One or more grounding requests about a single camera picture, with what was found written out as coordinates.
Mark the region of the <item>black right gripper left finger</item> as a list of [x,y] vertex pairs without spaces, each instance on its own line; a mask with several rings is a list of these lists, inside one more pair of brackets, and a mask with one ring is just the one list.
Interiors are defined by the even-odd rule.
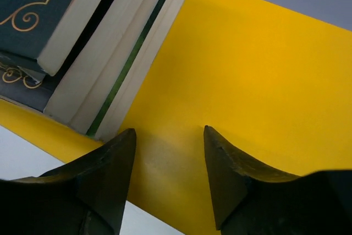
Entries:
[[119,234],[136,153],[126,129],[38,177],[1,181],[1,234]]

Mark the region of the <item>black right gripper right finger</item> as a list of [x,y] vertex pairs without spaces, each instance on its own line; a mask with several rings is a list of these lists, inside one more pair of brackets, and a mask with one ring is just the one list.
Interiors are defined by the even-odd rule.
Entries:
[[351,234],[351,170],[297,176],[204,127],[205,162],[221,234]]

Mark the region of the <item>A Tale of Two Cities book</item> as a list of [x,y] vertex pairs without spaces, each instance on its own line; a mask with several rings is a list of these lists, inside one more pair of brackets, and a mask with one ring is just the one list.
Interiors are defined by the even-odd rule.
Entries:
[[1,0],[1,99],[69,125],[143,0]]

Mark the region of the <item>Little Women book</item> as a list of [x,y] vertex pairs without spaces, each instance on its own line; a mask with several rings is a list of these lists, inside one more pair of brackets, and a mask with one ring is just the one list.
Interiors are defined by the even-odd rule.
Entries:
[[158,1],[143,0],[140,4],[122,39],[110,56],[107,65],[103,68],[102,73],[99,74],[97,81],[85,97],[78,112],[69,122],[71,128],[77,132],[85,134],[91,127]]

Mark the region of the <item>Animal Farm book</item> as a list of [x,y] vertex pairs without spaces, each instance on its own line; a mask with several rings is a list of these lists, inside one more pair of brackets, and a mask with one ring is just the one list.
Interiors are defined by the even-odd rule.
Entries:
[[105,103],[103,104],[103,107],[100,109],[98,115],[94,119],[91,127],[85,133],[86,135],[93,137],[93,132],[97,129],[97,127],[99,127],[99,123],[102,120],[102,116],[106,113],[107,108],[109,107],[109,105],[111,104],[113,98],[115,97],[115,95],[116,95],[116,93],[117,93],[117,91],[118,91],[118,89],[119,89],[119,87],[120,87],[120,85],[122,83],[124,75],[126,75],[128,69],[130,68],[131,61],[136,57],[136,54],[138,53],[138,50],[141,47],[141,44],[145,40],[146,35],[147,35],[148,31],[150,30],[151,25],[153,24],[158,12],[161,10],[161,6],[163,5],[164,2],[165,2],[165,0],[159,0],[157,2],[157,5],[154,8],[150,18],[148,19],[147,24],[143,28],[143,31],[142,31],[140,37],[138,38],[138,40],[137,40],[137,42],[136,42],[131,54],[129,55],[125,65],[123,66],[123,69],[122,69],[119,77],[117,78],[117,81],[113,85],[113,88],[110,91],[110,93],[109,93],[109,95],[107,97],[107,100],[105,101]]

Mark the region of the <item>blue and yellow bookshelf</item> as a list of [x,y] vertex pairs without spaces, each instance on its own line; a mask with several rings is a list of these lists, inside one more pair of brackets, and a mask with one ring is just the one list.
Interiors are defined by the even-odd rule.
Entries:
[[185,0],[122,129],[129,201],[216,234],[203,129],[273,167],[351,168],[351,32],[264,0]]

